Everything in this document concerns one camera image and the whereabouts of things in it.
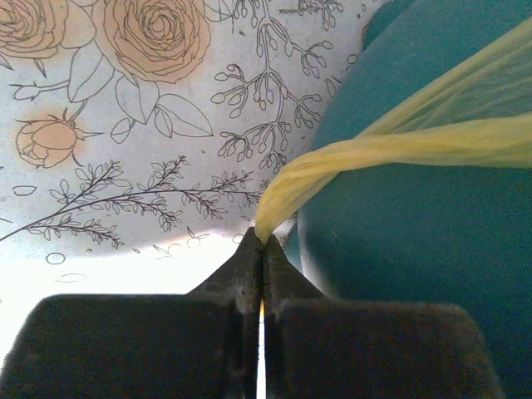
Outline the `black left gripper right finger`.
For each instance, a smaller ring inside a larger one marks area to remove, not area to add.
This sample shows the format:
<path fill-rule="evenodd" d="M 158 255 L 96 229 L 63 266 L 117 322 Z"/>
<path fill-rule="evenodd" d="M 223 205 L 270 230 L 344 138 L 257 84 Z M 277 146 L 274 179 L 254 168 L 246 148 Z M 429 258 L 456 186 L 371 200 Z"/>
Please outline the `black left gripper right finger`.
<path fill-rule="evenodd" d="M 264 247 L 269 398 L 502 398 L 475 321 L 453 304 L 328 298 Z"/>

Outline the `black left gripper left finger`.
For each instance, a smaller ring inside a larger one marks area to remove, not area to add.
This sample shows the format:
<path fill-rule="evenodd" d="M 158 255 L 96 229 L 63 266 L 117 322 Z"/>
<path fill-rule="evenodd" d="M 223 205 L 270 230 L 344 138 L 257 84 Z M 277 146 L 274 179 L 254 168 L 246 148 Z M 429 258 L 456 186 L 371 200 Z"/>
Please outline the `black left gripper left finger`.
<path fill-rule="evenodd" d="M 260 240 L 186 294 L 58 294 L 29 313 L 1 375 L 4 398 L 254 398 Z"/>

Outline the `teal plastic trash bin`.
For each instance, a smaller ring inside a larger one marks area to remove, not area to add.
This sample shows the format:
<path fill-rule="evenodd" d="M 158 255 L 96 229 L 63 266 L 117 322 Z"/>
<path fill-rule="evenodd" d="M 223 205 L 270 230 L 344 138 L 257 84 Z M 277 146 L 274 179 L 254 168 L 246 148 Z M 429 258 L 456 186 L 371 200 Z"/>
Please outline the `teal plastic trash bin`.
<path fill-rule="evenodd" d="M 313 148 L 352 138 L 530 14 L 528 1 L 383 5 Z M 462 306 L 507 397 L 530 397 L 530 170 L 397 164 L 342 173 L 299 210 L 285 253 L 336 298 Z"/>

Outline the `yellow plastic trash bag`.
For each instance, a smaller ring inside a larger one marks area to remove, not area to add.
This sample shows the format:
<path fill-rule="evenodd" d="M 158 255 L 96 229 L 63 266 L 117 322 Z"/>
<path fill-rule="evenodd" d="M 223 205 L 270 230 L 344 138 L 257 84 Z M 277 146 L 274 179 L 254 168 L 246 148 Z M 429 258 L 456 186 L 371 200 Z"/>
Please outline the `yellow plastic trash bag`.
<path fill-rule="evenodd" d="M 299 156 L 264 191 L 255 234 L 273 231 L 339 173 L 393 163 L 531 166 L 531 21 L 408 97 L 350 140 Z"/>

